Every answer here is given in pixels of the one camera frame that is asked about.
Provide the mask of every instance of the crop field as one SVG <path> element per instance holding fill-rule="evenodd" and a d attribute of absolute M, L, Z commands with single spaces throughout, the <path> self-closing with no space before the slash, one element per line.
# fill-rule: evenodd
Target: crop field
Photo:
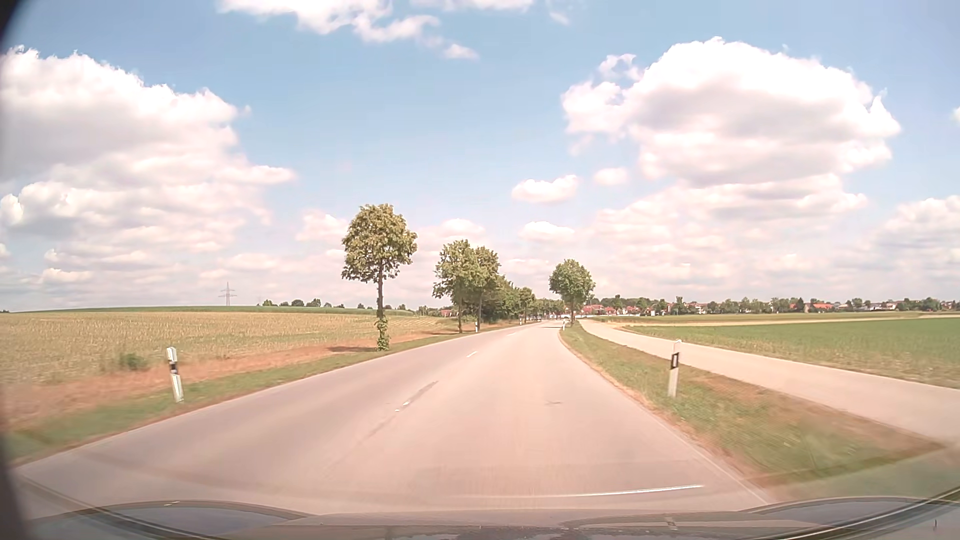
<path fill-rule="evenodd" d="M 752 326 L 630 326 L 722 349 L 960 388 L 960 318 Z"/>
<path fill-rule="evenodd" d="M 102 374 L 121 355 L 148 364 L 165 362 L 177 347 L 183 363 L 310 345 L 376 338 L 374 316 L 313 312 L 295 307 L 269 311 L 123 310 L 35 311 L 0 316 L 0 382 L 57 383 Z M 456 322 L 388 312 L 390 335 L 448 333 Z"/>

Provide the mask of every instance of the tree trunk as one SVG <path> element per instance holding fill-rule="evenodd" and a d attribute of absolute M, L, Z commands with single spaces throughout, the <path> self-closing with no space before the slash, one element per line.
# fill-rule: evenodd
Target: tree trunk
<path fill-rule="evenodd" d="M 387 317 L 383 312 L 383 267 L 376 276 L 376 329 L 380 335 L 376 338 L 376 350 L 390 349 L 390 335 L 387 334 Z"/>
<path fill-rule="evenodd" d="M 480 302 L 477 303 L 477 327 L 476 331 L 480 331 L 480 318 L 483 317 L 483 291 L 480 291 Z"/>

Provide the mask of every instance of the white road edge line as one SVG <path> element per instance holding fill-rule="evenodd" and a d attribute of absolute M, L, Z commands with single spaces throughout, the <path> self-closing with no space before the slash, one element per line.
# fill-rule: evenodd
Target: white road edge line
<path fill-rule="evenodd" d="M 604 493 L 571 493 L 568 495 L 513 495 L 491 496 L 497 499 L 565 499 L 571 497 L 606 497 L 609 495 L 637 495 L 641 493 L 659 493 L 661 491 L 678 491 L 681 489 L 695 489 L 704 487 L 702 484 L 675 485 L 671 487 L 653 487 L 650 489 L 631 489 L 627 491 L 608 491 Z"/>

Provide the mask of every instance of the windshield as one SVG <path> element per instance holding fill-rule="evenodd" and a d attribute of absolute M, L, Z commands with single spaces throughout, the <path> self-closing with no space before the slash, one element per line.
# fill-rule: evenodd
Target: windshield
<path fill-rule="evenodd" d="M 0 51 L 22 513 L 952 492 L 958 15 L 22 2 Z"/>

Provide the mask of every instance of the asphalt road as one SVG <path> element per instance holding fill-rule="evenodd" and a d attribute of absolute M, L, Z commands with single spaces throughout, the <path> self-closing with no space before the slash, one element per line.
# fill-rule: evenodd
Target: asphalt road
<path fill-rule="evenodd" d="M 673 341 L 583 320 L 584 330 L 620 345 L 670 358 Z M 869 418 L 888 426 L 960 444 L 960 390 L 805 364 L 704 345 L 681 345 L 681 364 L 743 380 Z"/>
<path fill-rule="evenodd" d="M 29 517 L 180 500 L 311 513 L 770 502 L 571 354 L 550 322 L 284 384 L 14 474 Z"/>

